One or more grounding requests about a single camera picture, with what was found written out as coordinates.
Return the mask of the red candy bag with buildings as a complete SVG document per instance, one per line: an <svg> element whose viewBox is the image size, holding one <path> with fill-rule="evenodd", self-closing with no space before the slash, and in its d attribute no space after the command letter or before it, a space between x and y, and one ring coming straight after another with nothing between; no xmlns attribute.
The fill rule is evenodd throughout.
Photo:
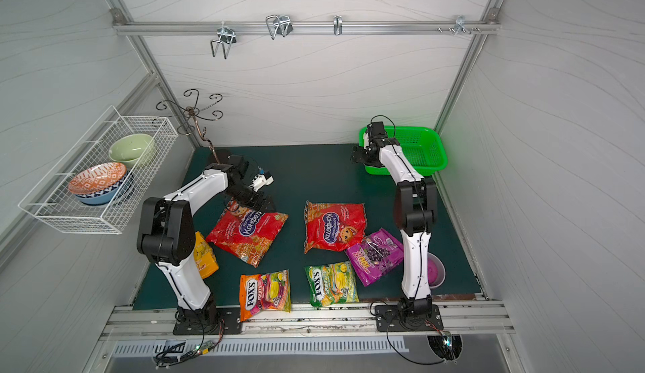
<svg viewBox="0 0 645 373"><path fill-rule="evenodd" d="M258 267L287 220L286 214L253 210L231 200L206 242Z"/></svg>

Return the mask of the green plastic basket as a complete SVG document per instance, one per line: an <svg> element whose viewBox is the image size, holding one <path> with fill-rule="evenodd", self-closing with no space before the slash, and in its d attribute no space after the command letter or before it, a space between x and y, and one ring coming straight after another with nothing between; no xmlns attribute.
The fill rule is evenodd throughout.
<svg viewBox="0 0 645 373"><path fill-rule="evenodd" d="M385 126L389 138L396 137L401 144L402 152L415 170L424 177L448 166L448 156L439 134L425 127Z"/></svg>

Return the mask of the red candy bag with doll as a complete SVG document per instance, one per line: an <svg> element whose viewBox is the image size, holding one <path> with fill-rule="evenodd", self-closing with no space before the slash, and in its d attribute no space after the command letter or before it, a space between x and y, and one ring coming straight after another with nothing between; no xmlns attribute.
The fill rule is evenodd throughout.
<svg viewBox="0 0 645 373"><path fill-rule="evenodd" d="M341 252L366 237L366 209L362 203L312 203L304 208L306 240L304 253L310 250Z"/></svg>

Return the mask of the purple candy bag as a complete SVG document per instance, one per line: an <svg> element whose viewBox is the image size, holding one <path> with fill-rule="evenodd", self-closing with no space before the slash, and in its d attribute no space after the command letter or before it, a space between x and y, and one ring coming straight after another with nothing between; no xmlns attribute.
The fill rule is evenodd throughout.
<svg viewBox="0 0 645 373"><path fill-rule="evenodd" d="M345 253L365 287L379 281L404 261L403 244L385 229L366 236Z"/></svg>

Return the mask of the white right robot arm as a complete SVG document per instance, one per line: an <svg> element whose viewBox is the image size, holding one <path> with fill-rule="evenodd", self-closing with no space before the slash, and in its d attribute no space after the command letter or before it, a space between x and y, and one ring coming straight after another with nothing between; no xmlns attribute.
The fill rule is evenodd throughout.
<svg viewBox="0 0 645 373"><path fill-rule="evenodd" d="M384 123L371 121L363 143L355 146L352 160L385 168L396 185L393 215L404 245L401 289L409 304L429 302L428 247L437 220L437 188L408 161L398 139L388 136Z"/></svg>

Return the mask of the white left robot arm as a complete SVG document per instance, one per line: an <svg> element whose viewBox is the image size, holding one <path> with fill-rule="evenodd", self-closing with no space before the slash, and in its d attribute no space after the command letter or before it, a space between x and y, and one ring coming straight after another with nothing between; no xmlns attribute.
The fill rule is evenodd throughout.
<svg viewBox="0 0 645 373"><path fill-rule="evenodd" d="M148 198L142 204L137 251L165 275L179 309L201 311L213 300L193 256L195 213L220 193L245 208L264 213L275 211L272 198L261 191L273 183L273 176L260 168L252 182L246 184L247 168L242 156L231 156L226 163L207 166L173 193Z"/></svg>

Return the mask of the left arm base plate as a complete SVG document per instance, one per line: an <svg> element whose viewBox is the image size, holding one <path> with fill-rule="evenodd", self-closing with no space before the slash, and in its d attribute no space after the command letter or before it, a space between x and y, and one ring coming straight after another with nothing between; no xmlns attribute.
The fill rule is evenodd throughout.
<svg viewBox="0 0 645 373"><path fill-rule="evenodd" d="M240 309L235 307L216 307L191 311L178 308L176 323L172 333L178 335L215 335L223 330L224 334L240 334L242 323Z"/></svg>

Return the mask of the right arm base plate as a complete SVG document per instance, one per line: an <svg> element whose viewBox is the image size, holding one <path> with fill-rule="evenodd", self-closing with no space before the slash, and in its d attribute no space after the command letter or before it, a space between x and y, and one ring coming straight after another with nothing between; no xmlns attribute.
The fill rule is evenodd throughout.
<svg viewBox="0 0 645 373"><path fill-rule="evenodd" d="M439 332L444 330L443 319L431 296L421 299L401 298L387 304L377 300L369 305L379 332Z"/></svg>

